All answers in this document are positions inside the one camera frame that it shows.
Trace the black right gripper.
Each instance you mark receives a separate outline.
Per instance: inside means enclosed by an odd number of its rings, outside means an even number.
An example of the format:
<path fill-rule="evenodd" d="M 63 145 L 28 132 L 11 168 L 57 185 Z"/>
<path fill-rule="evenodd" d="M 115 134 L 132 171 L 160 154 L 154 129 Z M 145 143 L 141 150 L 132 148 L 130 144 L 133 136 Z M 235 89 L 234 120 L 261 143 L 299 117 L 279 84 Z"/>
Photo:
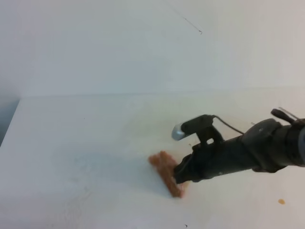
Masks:
<path fill-rule="evenodd" d="M 220 144 L 194 146 L 193 152 L 174 168 L 175 182 L 199 182 L 253 168 L 254 157 L 236 137 Z"/>

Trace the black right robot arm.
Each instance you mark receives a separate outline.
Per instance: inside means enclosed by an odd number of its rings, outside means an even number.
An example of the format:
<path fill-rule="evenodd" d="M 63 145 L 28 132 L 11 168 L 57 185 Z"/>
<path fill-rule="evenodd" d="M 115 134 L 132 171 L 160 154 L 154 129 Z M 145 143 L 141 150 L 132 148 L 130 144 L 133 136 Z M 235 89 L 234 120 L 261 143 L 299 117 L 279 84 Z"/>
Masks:
<path fill-rule="evenodd" d="M 275 173 L 287 166 L 305 165 L 305 121 L 292 119 L 279 109 L 271 114 L 288 122 L 282 125 L 270 118 L 254 124 L 238 137 L 224 140 L 214 127 L 216 115 L 204 114 L 172 131 L 172 138 L 182 140 L 196 134 L 200 143 L 183 158 L 173 171 L 176 183 L 199 182 L 245 170 Z"/>

